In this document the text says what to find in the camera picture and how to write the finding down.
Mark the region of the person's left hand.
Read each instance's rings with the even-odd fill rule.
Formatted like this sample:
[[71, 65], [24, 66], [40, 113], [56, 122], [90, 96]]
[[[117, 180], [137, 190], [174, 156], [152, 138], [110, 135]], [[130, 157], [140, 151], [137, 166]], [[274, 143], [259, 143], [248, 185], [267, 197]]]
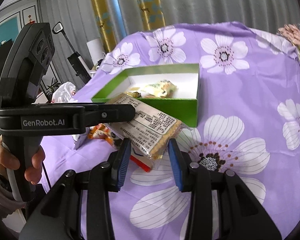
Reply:
[[[24, 173], [25, 179], [32, 185], [37, 185], [41, 180], [44, 159], [45, 152], [40, 146], [38, 151], [32, 156], [31, 166]], [[7, 169], [17, 170], [19, 167], [19, 160], [3, 147], [2, 136], [0, 136], [0, 175], [8, 180]]]

